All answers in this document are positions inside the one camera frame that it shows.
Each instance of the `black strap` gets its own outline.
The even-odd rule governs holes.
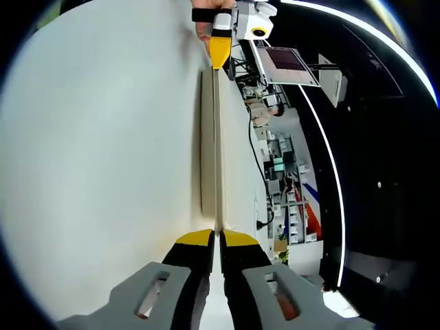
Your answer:
[[[222,36],[223,38],[231,38],[232,37],[232,30],[212,29],[211,36]]]
[[[214,23],[215,15],[225,12],[232,14],[232,9],[209,9],[209,8],[193,8],[191,19],[193,22]]]

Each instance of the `white light strip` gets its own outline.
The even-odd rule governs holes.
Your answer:
[[[338,276],[338,287],[339,287],[339,286],[341,286],[342,272],[344,271],[344,260],[345,260],[345,215],[344,215],[344,201],[342,200],[341,183],[339,182],[339,175],[338,175],[338,170],[336,168],[335,159],[333,158],[333,153],[331,152],[330,144],[327,139],[327,136],[325,135],[324,129],[321,125],[321,121],[319,120],[318,115],[316,114],[314,106],[311,105],[310,99],[307,96],[307,94],[305,93],[303,86],[299,85],[299,87],[300,87],[300,90],[302,91],[302,94],[304,95],[307,103],[309,104],[311,112],[313,112],[313,115],[315,116],[315,119],[316,119],[316,122],[318,123],[319,129],[321,130],[321,134],[322,134],[322,137],[324,138],[325,146],[327,147],[327,150],[329,152],[331,166],[333,167],[333,172],[335,173],[336,187],[338,188],[339,204],[340,204],[340,209],[341,209],[341,228],[342,228],[341,264],[339,267],[339,276]]]
[[[415,60],[405,50],[400,47],[396,42],[394,42],[392,39],[387,37],[385,34],[380,32],[375,27],[369,25],[368,23],[361,21],[360,19],[351,16],[349,14],[346,14],[345,12],[340,12],[339,10],[326,7],[324,5],[317,5],[315,3],[310,2],[304,2],[304,1],[297,1],[297,0],[281,0],[283,3],[288,3],[290,5],[295,6],[302,6],[302,7],[308,7],[313,8],[316,10],[320,10],[322,12],[326,12],[328,14],[335,15],[337,17],[340,17],[341,19],[345,19],[346,21],[358,26],[359,28],[364,29],[367,32],[370,32],[373,36],[378,38],[380,41],[385,43],[387,46],[389,46],[397,55],[403,59],[406,64],[414,71],[414,73],[419,77],[420,81],[425,85],[426,89],[428,90],[429,94],[431,94],[432,98],[434,99],[435,104],[437,107],[439,106],[439,103],[437,101],[437,96],[435,95],[434,87],[432,86],[431,82],[429,81],[428,76],[425,74],[425,72],[421,69],[421,67],[417,64]]]
[[[261,62],[259,51],[256,49],[253,40],[249,40],[249,45],[250,45],[250,49],[252,50],[252,53],[254,53],[254,57],[255,57],[256,62],[257,62],[256,68],[260,71],[260,76],[263,77],[263,79],[265,80],[265,84],[267,85],[266,73],[265,73],[264,68],[263,68],[263,62]]]
[[[267,42],[266,39],[263,39],[263,41],[266,43],[266,45],[267,45],[268,47],[272,47],[272,46],[270,45],[270,43]]]

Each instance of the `human hand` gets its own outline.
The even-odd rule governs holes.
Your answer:
[[[194,8],[233,8],[235,0],[191,0]],[[206,51],[209,53],[209,39],[211,37],[212,24],[205,22],[196,22],[195,31],[199,39],[205,44]]]

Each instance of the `white camera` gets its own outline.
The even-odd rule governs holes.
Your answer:
[[[276,8],[266,2],[256,5],[239,1],[236,3],[236,38],[237,40],[267,39],[274,27],[269,17],[276,15]]]

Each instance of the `black wall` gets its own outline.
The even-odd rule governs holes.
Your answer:
[[[346,263],[341,292],[362,316],[389,325],[394,322],[391,316],[421,297],[415,292],[426,284],[419,279],[426,276],[424,265],[436,251],[440,110],[402,59],[350,23],[290,5],[279,5],[273,22],[272,46],[295,47],[306,63],[317,63],[321,53],[339,64],[348,78],[346,99],[337,108],[321,89],[304,88],[339,172],[347,253],[360,252],[394,263],[412,261],[420,270],[400,287],[390,288],[366,278],[362,271],[353,272]],[[335,177],[302,93],[296,86],[286,86],[285,91],[298,110],[315,167],[324,238],[321,274],[335,283],[341,246]],[[378,268],[377,275],[387,271],[393,269]]]

